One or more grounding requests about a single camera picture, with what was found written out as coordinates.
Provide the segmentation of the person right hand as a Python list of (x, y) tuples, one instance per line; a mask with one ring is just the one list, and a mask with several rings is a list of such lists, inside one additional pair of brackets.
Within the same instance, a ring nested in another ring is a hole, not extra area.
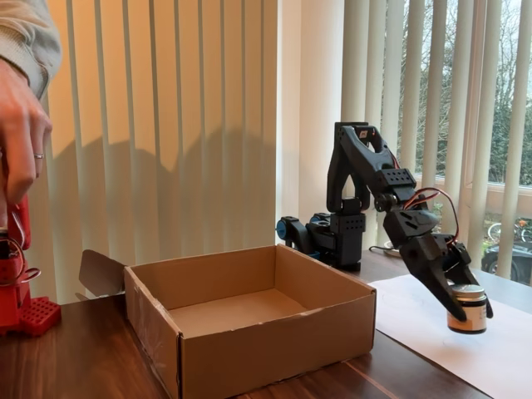
[(52, 123), (27, 78), (1, 60), (1, 226), (7, 207), (18, 204), (42, 173)]

